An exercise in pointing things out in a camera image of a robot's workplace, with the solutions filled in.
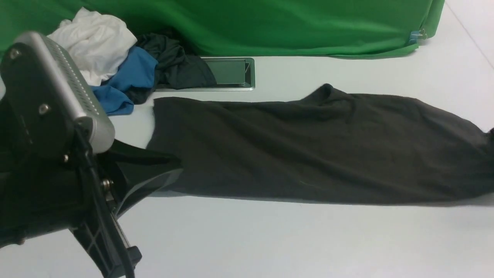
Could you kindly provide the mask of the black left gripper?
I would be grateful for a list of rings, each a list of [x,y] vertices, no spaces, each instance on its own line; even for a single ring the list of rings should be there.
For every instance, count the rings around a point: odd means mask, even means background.
[[[117,162],[172,169],[127,183]],[[105,278],[134,278],[141,252],[131,246],[118,217],[146,197],[167,189],[182,174],[168,153],[114,140],[95,154],[75,131],[68,153],[46,159],[34,153],[14,112],[1,100],[1,247],[68,229]]]

